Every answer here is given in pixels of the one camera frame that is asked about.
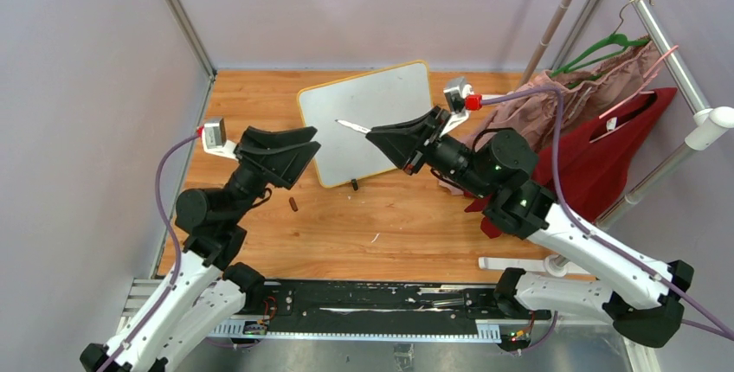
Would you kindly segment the yellow framed whiteboard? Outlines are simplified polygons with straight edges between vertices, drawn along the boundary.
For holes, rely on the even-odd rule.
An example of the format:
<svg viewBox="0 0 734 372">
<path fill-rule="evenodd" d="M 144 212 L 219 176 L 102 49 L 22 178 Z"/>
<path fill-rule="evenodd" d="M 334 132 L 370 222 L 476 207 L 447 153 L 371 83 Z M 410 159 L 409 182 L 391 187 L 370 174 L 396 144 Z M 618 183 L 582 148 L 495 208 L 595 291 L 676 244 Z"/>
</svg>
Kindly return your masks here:
<svg viewBox="0 0 734 372">
<path fill-rule="evenodd" d="M 302 89 L 297 103 L 304 125 L 318 130 L 314 157 L 319 184 L 333 188 L 394 170 L 363 133 L 340 119 L 371 129 L 416 119 L 434 104 L 425 61 L 411 61 Z"/>
</svg>

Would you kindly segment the brown whiteboard marker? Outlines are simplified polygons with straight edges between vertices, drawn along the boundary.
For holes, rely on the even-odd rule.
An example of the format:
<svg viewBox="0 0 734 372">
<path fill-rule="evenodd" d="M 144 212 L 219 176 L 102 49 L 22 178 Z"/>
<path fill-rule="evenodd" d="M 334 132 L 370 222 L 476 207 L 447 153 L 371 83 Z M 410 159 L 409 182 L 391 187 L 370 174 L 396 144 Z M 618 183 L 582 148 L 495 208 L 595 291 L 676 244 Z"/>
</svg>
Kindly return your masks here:
<svg viewBox="0 0 734 372">
<path fill-rule="evenodd" d="M 361 134 L 368 134 L 368 133 L 371 132 L 371 129 L 370 128 L 367 128 L 367 127 L 364 127 L 362 125 L 358 125 L 358 124 L 352 123 L 352 122 L 347 121 L 347 120 L 336 119 L 335 122 L 337 124 L 339 124 L 339 125 L 342 125 L 342 126 L 344 126 L 346 128 L 349 128 L 349 129 L 351 129 L 353 131 L 356 131 L 358 133 L 361 133 Z"/>
</svg>

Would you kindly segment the brown marker cap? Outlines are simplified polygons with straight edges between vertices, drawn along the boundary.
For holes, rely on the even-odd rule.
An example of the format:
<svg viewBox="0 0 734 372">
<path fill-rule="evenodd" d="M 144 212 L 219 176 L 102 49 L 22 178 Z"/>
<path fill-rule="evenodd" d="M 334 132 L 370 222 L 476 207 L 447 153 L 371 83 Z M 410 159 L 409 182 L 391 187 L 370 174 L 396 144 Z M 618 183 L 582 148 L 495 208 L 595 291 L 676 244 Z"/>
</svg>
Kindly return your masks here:
<svg viewBox="0 0 734 372">
<path fill-rule="evenodd" d="M 290 197 L 288 201 L 289 201 L 289 205 L 290 205 L 292 211 L 293 212 L 298 212 L 299 211 L 299 206 L 298 206 L 296 200 L 293 197 Z"/>
</svg>

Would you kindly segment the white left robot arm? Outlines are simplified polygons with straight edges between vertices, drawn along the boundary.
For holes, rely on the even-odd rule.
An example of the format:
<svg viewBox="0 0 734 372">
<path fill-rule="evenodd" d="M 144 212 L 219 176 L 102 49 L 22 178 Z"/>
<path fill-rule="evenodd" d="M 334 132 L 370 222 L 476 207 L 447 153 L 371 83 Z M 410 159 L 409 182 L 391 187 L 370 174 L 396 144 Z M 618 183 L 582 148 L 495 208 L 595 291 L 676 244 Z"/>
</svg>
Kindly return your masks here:
<svg viewBox="0 0 734 372">
<path fill-rule="evenodd" d="M 164 218 L 168 232 L 183 230 L 175 261 L 129 323 L 106 343 L 90 343 L 80 355 L 86 371 L 175 371 L 216 326 L 265 303 L 265 278 L 236 263 L 247 232 L 244 215 L 267 202 L 274 189 L 291 189 L 320 144 L 316 128 L 263 131 L 249 127 L 234 143 L 223 122 L 200 126 L 179 149 L 200 140 L 214 156 L 237 162 L 219 188 L 187 189 L 175 203 L 176 217 Z"/>
</svg>

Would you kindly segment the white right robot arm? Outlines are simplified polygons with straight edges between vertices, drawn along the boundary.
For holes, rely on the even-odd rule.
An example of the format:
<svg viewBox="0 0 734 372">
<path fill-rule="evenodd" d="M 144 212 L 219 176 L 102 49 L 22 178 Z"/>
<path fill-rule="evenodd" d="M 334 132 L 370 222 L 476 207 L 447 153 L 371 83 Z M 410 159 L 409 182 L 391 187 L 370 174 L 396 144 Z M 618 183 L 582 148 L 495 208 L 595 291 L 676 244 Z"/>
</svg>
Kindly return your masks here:
<svg viewBox="0 0 734 372">
<path fill-rule="evenodd" d="M 436 107 L 418 119 L 370 128 L 365 137 L 405 173 L 429 166 L 484 200 L 483 216 L 501 232 L 559 253 L 591 275 L 581 281 L 507 268 L 493 292 L 498 313 L 592 317 L 635 343 L 663 347 L 683 322 L 680 295 L 692 282 L 692 267 L 634 252 L 533 181 L 538 155 L 517 131 L 491 129 L 476 148 L 447 134 L 450 119 Z"/>
</svg>

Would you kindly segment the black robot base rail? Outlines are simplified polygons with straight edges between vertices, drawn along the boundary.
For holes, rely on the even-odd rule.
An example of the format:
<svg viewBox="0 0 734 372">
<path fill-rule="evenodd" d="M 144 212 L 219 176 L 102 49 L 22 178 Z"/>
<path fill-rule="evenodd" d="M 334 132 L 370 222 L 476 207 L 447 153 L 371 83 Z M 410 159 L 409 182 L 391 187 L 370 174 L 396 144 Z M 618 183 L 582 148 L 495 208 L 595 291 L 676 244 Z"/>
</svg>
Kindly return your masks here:
<svg viewBox="0 0 734 372">
<path fill-rule="evenodd" d="M 489 284 L 270 279 L 246 292 L 207 284 L 162 338 L 163 352 L 186 354 L 213 340 L 225 348 L 257 343 L 412 343 L 477 350 L 491 359 L 537 355 L 555 344 L 618 349 L 628 340 L 590 317 L 550 311 L 503 312 Z"/>
</svg>

